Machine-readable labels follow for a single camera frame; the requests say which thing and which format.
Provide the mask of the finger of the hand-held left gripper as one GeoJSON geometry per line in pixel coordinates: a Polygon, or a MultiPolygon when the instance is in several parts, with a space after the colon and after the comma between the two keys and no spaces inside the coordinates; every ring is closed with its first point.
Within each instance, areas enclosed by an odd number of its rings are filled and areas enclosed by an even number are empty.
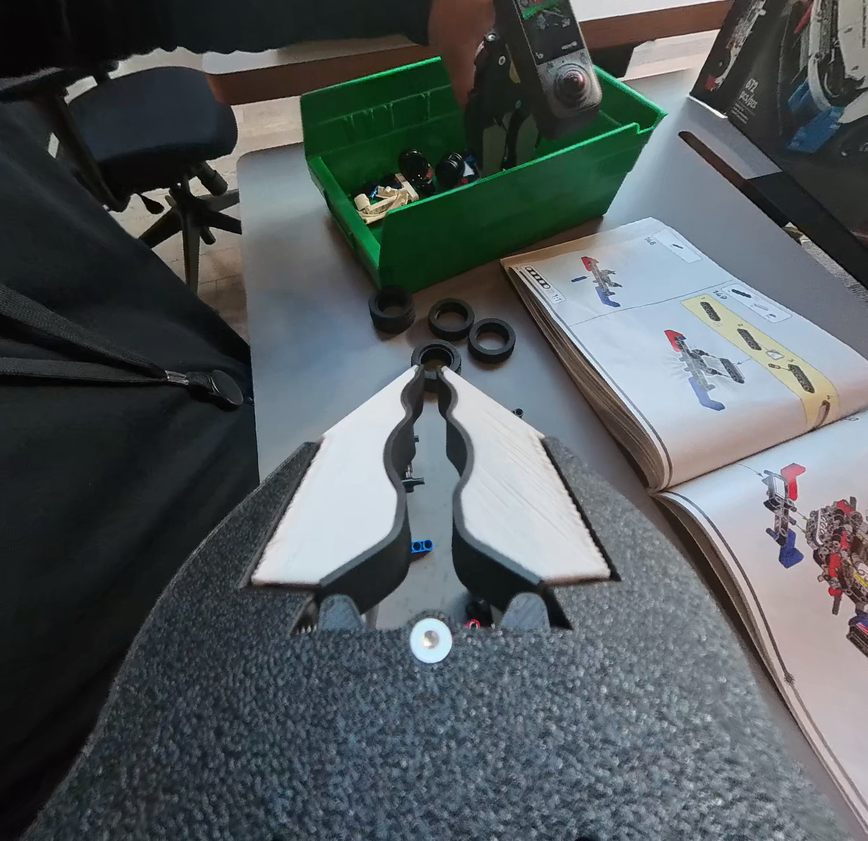
{"type": "Polygon", "coordinates": [[[525,100],[517,100],[507,124],[507,169],[534,160],[539,141],[537,121],[525,100]]]}
{"type": "Polygon", "coordinates": [[[483,103],[466,107],[466,141],[479,177],[489,177],[503,168],[506,129],[503,118],[483,103]]]}

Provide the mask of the black rubber toy tire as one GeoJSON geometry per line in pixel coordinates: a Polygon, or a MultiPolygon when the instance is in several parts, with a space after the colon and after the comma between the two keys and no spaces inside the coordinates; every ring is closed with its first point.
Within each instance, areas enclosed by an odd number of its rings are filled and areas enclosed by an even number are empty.
{"type": "Polygon", "coordinates": [[[479,362],[497,364],[512,356],[515,340],[515,331],[509,323],[499,317],[485,317],[472,325],[468,335],[468,349],[479,362]],[[489,335],[496,336],[501,343],[497,346],[486,346],[483,336],[489,335]]]}
{"type": "Polygon", "coordinates": [[[428,326],[436,338],[454,342],[469,335],[475,314],[467,302],[459,298],[442,298],[428,313],[428,326]]]}
{"type": "Polygon", "coordinates": [[[406,331],[416,319],[413,296],[399,285],[386,286],[372,294],[368,308],[374,327],[387,334],[406,331]]]}
{"type": "Polygon", "coordinates": [[[425,390],[431,393],[439,392],[439,372],[450,369],[456,374],[461,373],[462,358],[458,349],[443,339],[429,340],[414,349],[410,358],[411,366],[420,366],[425,372],[425,390]]]}

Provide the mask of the pile of brick pieces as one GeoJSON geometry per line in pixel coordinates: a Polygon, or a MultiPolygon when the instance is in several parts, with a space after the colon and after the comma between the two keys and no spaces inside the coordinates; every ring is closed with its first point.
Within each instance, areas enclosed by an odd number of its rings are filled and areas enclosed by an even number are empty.
{"type": "MultiPolygon", "coordinates": [[[[476,176],[472,179],[472,181],[468,184],[472,184],[480,177],[478,176],[476,170],[476,163],[470,154],[470,151],[459,152],[466,159],[469,166],[471,166],[476,174],[476,176]]],[[[436,164],[432,164],[432,162],[428,159],[428,162],[433,166],[435,171],[436,164]]],[[[433,198],[438,194],[442,194],[448,191],[442,191],[437,183],[435,176],[435,184],[437,187],[437,192],[429,197],[433,198]]],[[[419,198],[414,189],[410,186],[410,184],[406,181],[404,176],[397,169],[394,173],[388,173],[381,176],[381,178],[377,181],[370,181],[363,184],[353,195],[353,204],[356,208],[357,213],[360,217],[362,217],[363,222],[370,226],[375,224],[381,220],[383,220],[386,215],[392,211],[396,211],[402,207],[407,207],[412,205],[418,201],[424,201],[429,198],[419,198]]]]}

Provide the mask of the person's left forearm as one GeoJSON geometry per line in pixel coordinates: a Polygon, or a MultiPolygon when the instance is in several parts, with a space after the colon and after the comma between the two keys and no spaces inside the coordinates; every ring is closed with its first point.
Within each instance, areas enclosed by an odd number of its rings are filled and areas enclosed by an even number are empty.
{"type": "Polygon", "coordinates": [[[403,35],[428,44],[432,0],[1,0],[3,77],[155,50],[263,52],[403,35]]]}

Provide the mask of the black toy set box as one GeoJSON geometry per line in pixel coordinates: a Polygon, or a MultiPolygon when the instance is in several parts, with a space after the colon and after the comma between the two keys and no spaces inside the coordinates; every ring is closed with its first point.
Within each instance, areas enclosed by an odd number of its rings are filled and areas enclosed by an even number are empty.
{"type": "Polygon", "coordinates": [[[691,97],[770,159],[866,178],[866,0],[733,0],[691,97]]]}

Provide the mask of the black office chair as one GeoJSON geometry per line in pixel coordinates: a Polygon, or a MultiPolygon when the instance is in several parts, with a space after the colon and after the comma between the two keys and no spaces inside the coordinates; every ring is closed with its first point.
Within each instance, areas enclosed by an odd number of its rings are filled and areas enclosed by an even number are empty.
{"type": "Polygon", "coordinates": [[[168,210],[140,237],[155,248],[176,234],[183,245],[184,279],[198,289],[200,245],[213,230],[240,235],[241,222],[225,213],[239,202],[211,162],[233,152],[233,110],[217,100],[204,73],[162,66],[126,76],[95,76],[96,84],[67,102],[61,90],[35,103],[59,132],[59,154],[93,196],[123,212],[134,196],[166,191],[168,210]]]}

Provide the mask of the green plastic bin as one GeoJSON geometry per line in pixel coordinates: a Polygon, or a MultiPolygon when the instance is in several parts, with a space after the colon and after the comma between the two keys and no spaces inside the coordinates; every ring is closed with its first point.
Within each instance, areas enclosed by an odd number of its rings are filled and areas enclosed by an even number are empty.
{"type": "Polygon", "coordinates": [[[438,58],[304,94],[307,166],[376,286],[411,292],[602,217],[666,111],[596,70],[602,107],[578,134],[540,141],[515,168],[363,222],[352,192],[396,173],[398,155],[436,164],[467,149],[463,113],[438,58]]]}

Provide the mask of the person's left hand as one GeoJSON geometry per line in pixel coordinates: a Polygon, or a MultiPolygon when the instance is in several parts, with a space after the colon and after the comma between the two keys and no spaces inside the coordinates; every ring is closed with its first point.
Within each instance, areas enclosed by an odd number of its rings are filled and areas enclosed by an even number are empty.
{"type": "Polygon", "coordinates": [[[430,4],[429,45],[440,57],[461,108],[474,85],[476,52],[494,23],[493,0],[432,0],[430,4]]]}

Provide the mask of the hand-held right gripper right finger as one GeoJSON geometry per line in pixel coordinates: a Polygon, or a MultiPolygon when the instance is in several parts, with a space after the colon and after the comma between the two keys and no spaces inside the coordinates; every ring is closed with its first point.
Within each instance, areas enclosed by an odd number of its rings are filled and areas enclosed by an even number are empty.
{"type": "Polygon", "coordinates": [[[544,436],[451,369],[440,369],[452,498],[452,559],[472,592],[544,592],[612,570],[544,436]]]}

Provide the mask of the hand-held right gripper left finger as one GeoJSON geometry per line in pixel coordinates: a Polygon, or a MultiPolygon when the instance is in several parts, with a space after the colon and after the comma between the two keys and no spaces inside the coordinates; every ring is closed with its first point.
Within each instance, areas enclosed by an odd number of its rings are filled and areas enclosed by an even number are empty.
{"type": "Polygon", "coordinates": [[[400,532],[413,417],[425,372],[412,366],[333,425],[318,446],[251,575],[253,586],[318,591],[384,551],[400,532]]]}

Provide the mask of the instruction booklet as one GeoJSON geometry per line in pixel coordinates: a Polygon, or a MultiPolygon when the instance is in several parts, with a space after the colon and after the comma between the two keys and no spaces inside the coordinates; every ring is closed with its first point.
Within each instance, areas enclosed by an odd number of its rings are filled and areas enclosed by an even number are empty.
{"type": "Polygon", "coordinates": [[[653,218],[502,266],[866,826],[866,359],[653,218]]]}

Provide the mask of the black beam brick assembly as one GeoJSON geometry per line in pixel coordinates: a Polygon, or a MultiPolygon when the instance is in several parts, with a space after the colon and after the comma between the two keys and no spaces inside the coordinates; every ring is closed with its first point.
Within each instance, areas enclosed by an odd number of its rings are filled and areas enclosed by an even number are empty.
{"type": "Polygon", "coordinates": [[[425,479],[418,475],[414,467],[414,458],[417,450],[414,449],[404,468],[401,483],[406,492],[406,510],[410,532],[410,559],[413,563],[424,561],[430,556],[435,543],[425,524],[420,526],[417,521],[416,504],[413,503],[413,492],[425,485],[425,479]]]}

